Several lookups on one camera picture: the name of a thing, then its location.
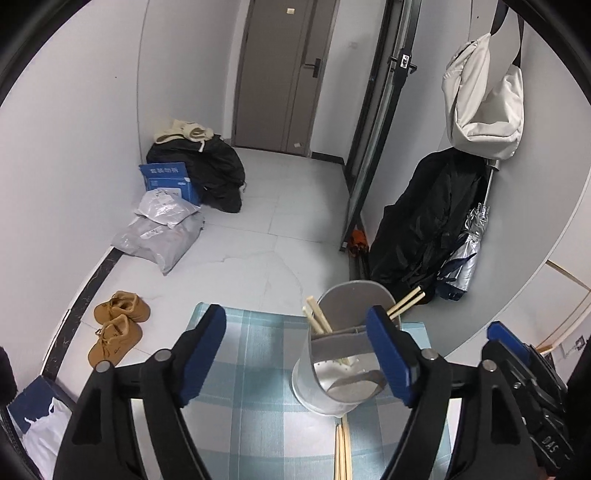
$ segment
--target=umbrella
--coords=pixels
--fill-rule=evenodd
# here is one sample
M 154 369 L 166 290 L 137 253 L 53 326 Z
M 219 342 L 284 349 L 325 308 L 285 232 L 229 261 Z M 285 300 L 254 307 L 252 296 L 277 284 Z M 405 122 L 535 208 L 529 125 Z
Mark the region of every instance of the umbrella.
M 479 203 L 468 213 L 464 230 L 458 239 L 459 247 L 452 256 L 443 264 L 437 275 L 436 292 L 447 300 L 458 301 L 468 291 L 470 281 L 476 271 L 478 253 L 482 238 L 488 223 L 489 193 L 491 192 L 493 173 L 499 169 L 499 161 L 489 161 L 491 174 L 488 177 L 488 186 L 484 201 Z

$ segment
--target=black jacket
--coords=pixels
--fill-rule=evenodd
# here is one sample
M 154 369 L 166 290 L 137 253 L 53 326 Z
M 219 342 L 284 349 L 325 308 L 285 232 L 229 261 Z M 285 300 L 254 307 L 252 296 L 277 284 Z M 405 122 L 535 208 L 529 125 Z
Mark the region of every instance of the black jacket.
M 371 279 L 395 299 L 421 285 L 433 298 L 437 272 L 459 246 L 458 237 L 486 187 L 486 161 L 449 148 L 422 159 L 384 217 L 369 251 Z
M 242 207 L 240 187 L 244 185 L 244 167 L 236 151 L 219 135 L 205 142 L 181 138 L 163 144 L 154 144 L 146 160 L 148 163 L 184 162 L 187 173 L 203 203 L 224 212 L 238 213 Z

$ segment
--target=blue gripper pad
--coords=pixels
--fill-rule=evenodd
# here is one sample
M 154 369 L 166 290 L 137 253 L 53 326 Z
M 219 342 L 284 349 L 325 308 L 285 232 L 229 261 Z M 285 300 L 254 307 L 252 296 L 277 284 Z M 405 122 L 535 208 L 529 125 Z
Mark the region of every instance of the blue gripper pad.
M 394 326 L 381 306 L 369 309 L 366 328 L 392 394 L 412 408 L 417 398 L 415 385 L 420 376 L 419 347 L 407 332 Z
M 492 322 L 486 330 L 486 337 L 500 340 L 526 367 L 531 365 L 528 348 L 501 322 Z
M 186 335 L 193 337 L 193 345 L 194 339 L 197 339 L 193 352 L 184 364 L 182 386 L 178 394 L 182 407 L 199 396 L 225 333 L 226 312 L 219 305 L 211 305 L 197 326 L 181 335 L 181 338 Z

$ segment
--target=beige cloth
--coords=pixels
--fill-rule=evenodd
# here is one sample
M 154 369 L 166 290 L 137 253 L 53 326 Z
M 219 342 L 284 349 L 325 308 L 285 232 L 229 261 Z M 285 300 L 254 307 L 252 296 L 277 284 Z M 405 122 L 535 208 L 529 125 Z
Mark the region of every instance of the beige cloth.
M 445 95 L 447 136 L 458 150 L 489 158 L 511 158 L 524 124 L 521 69 L 511 65 L 485 96 L 491 61 L 487 33 L 463 45 L 447 65 Z
M 179 138 L 185 138 L 191 142 L 203 143 L 213 138 L 213 130 L 194 122 L 173 120 L 173 125 L 170 128 L 154 135 L 154 141 L 157 144 L 170 142 Z

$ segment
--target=blue checkered cloth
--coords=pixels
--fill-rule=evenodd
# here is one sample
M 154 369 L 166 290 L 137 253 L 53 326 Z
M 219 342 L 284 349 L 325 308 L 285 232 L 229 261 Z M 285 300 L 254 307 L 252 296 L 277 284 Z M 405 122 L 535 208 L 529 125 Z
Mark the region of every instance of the blue checkered cloth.
M 208 306 L 197 305 L 187 330 Z M 332 479 L 336 420 L 309 412 L 291 391 L 291 371 L 307 341 L 305 318 L 225 310 L 228 326 L 212 369 L 182 410 L 212 478 Z M 422 323 L 403 327 L 420 348 L 430 346 Z M 409 414 L 389 388 L 348 414 L 355 480 L 381 477 Z M 446 426 L 433 480 L 445 477 L 450 455 Z

